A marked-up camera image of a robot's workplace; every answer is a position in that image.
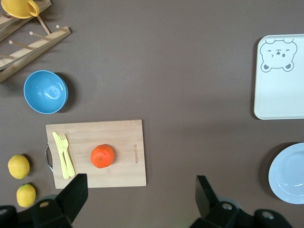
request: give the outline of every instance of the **yellow mug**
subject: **yellow mug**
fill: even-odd
[[[8,14],[20,19],[37,17],[40,13],[33,0],[1,0],[1,6]]]

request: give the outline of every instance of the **blue bowl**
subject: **blue bowl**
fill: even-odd
[[[58,112],[68,98],[65,82],[47,70],[39,70],[28,76],[23,93],[28,105],[42,114]]]

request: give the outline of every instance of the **blue plate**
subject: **blue plate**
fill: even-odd
[[[288,203],[304,204],[304,143],[282,150],[270,166],[268,179],[278,198]]]

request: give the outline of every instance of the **cartoon bear face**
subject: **cartoon bear face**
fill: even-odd
[[[274,40],[266,42],[262,45],[260,53],[263,58],[261,69],[269,72],[272,68],[282,68],[288,72],[294,68],[293,59],[297,52],[297,45],[291,40]]]

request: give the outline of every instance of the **yellow fork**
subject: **yellow fork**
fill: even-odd
[[[68,155],[68,152],[67,152],[67,149],[68,149],[67,138],[64,134],[60,134],[59,138],[61,140],[62,149],[63,149],[64,155],[65,155],[67,173],[70,177],[74,177],[75,170],[74,170],[73,164],[71,162],[70,156]]]

